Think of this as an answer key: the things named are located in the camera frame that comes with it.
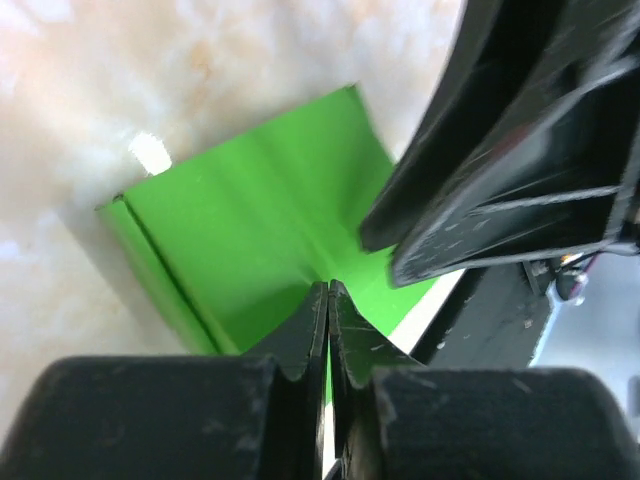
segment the beige marble tabletop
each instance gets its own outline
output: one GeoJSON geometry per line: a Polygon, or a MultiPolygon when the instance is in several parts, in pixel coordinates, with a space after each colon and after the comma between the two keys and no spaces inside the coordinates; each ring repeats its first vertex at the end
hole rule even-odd
{"type": "Polygon", "coordinates": [[[357,82],[397,157],[461,11],[461,0],[0,0],[0,442],[56,358],[184,351],[93,211],[153,170],[145,155],[184,161],[357,82]]]}

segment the green object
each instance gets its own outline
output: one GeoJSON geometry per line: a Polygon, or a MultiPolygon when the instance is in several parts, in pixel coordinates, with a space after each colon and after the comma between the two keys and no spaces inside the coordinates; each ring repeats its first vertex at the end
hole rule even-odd
{"type": "Polygon", "coordinates": [[[242,353],[316,280],[388,335],[431,286],[395,290],[357,228],[392,170],[355,90],[281,115],[127,190],[100,214],[194,353],[242,353]]]}

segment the brown marble stain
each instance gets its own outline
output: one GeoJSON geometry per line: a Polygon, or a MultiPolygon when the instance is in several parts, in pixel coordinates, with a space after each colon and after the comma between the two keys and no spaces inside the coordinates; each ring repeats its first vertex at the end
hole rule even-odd
{"type": "Polygon", "coordinates": [[[145,176],[357,82],[399,156],[461,0],[0,4],[0,439],[35,376],[78,353],[182,352],[93,209],[145,176]]]}

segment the gray floor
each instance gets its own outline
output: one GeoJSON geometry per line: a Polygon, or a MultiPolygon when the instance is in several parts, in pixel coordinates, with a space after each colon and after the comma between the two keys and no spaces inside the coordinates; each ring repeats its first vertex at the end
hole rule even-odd
{"type": "Polygon", "coordinates": [[[640,436],[640,258],[600,255],[590,270],[584,303],[554,303],[532,366],[580,367],[594,373],[640,436]]]}

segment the green block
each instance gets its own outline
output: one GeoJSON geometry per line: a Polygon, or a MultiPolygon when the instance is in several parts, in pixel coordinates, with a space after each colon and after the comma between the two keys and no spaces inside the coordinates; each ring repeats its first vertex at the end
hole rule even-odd
{"type": "Polygon", "coordinates": [[[343,281],[388,335],[429,289],[390,286],[389,251],[357,228],[391,174],[355,90],[281,115],[100,210],[155,305],[194,353],[242,353],[317,280],[343,281]]]}

